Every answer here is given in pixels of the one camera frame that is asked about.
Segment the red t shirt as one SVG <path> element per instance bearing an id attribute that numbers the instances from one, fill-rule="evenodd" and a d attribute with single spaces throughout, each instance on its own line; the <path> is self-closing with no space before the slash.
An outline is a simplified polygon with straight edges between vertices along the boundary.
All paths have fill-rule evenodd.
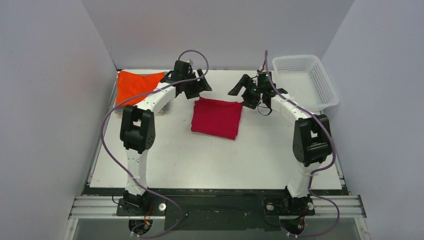
<path id="1" fill-rule="evenodd" d="M 200 97 L 194 102 L 191 131 L 235 140 L 239 132 L 242 109 L 243 106 L 239 102 Z"/>

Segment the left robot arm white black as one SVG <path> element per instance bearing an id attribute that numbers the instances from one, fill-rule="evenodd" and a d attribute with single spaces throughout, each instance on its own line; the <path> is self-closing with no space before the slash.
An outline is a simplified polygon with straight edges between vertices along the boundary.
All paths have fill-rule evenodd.
<path id="1" fill-rule="evenodd" d="M 188 61 L 176 60 L 173 70 L 167 73 L 138 75 L 145 85 L 128 100 L 121 100 L 122 119 L 119 138 L 126 153 L 127 182 L 121 208 L 138 216 L 151 209 L 154 194 L 147 184 L 147 160 L 150 148 L 156 140 L 155 115 L 181 93 L 193 99 L 201 92 L 212 91 L 205 79 L 205 72 Z"/>

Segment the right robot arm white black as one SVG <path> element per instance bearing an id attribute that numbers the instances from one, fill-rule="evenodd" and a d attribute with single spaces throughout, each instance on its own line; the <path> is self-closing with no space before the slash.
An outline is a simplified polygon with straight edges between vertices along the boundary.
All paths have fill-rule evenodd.
<path id="1" fill-rule="evenodd" d="M 256 77 L 244 74 L 228 95 L 237 96 L 244 88 L 241 95 L 244 107 L 254 110 L 263 103 L 294 127 L 292 151 L 297 169 L 285 187 L 283 197 L 266 202 L 273 209 L 267 208 L 265 213 L 271 216 L 300 216 L 313 210 L 309 192 L 313 171 L 333 153 L 328 138 L 330 123 L 324 114 L 304 111 L 284 88 L 277 88 L 275 83 L 271 83 L 270 77 L 271 74 L 266 72 L 259 72 Z"/>

